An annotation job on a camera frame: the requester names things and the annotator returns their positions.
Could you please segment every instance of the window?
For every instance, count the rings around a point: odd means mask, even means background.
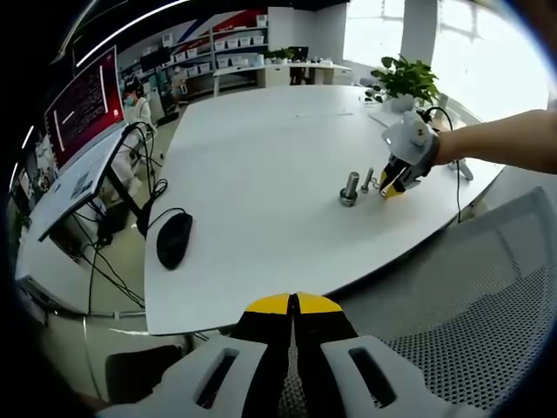
[[[405,0],[352,0],[346,12],[343,59],[380,66],[397,57],[402,42]]]
[[[462,0],[443,0],[432,70],[437,85],[481,120],[547,108],[548,73],[518,25]]]

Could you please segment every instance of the human arm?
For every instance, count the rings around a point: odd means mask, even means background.
[[[436,165],[471,157],[557,174],[557,111],[527,111],[439,137]]]

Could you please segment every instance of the desk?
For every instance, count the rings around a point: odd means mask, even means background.
[[[150,334],[235,323],[254,300],[276,293],[327,294],[377,270],[446,226],[457,214],[456,174],[434,167],[397,198],[359,193],[339,203],[350,171],[379,175],[389,151],[385,127],[368,116],[352,86],[244,91],[191,105],[161,177],[169,186],[151,219],[181,206],[193,216],[190,245],[176,270],[158,261],[159,229],[147,234],[145,302]],[[462,207],[501,165],[466,161]]]
[[[256,71],[258,73],[259,87],[286,87],[290,85],[291,68],[310,68],[316,70],[315,84],[350,84],[352,81],[352,68],[336,64],[289,63],[266,64],[259,67],[232,66],[216,70],[213,73],[213,95],[217,97],[220,93],[220,78],[222,76],[245,71]]]
[[[106,174],[109,181],[130,209],[139,215],[140,209],[119,181],[111,162],[123,142],[124,127],[117,126],[106,138],[94,144],[78,160],[60,173],[49,191],[31,212],[33,236],[43,241],[52,227],[94,198]]]

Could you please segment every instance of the red screen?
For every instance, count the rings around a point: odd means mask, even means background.
[[[81,71],[44,114],[58,167],[110,126],[124,120],[116,47]]]

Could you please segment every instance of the person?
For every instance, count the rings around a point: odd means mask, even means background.
[[[433,161],[444,165],[465,157],[557,174],[557,111],[527,111],[509,118],[439,134]]]
[[[154,136],[157,130],[151,122],[149,101],[144,97],[138,83],[132,83],[126,86],[124,90],[124,105],[126,110],[124,113],[130,124],[142,122],[138,127],[141,132],[130,132],[124,140],[124,144],[118,150],[114,161],[112,161],[112,168],[118,175],[120,181],[128,187],[128,193],[133,196],[138,192],[142,182],[135,176],[131,167],[131,153],[134,149],[138,148],[143,138],[148,138],[151,134]],[[115,191],[112,194],[111,200],[114,202],[118,199],[119,195]]]

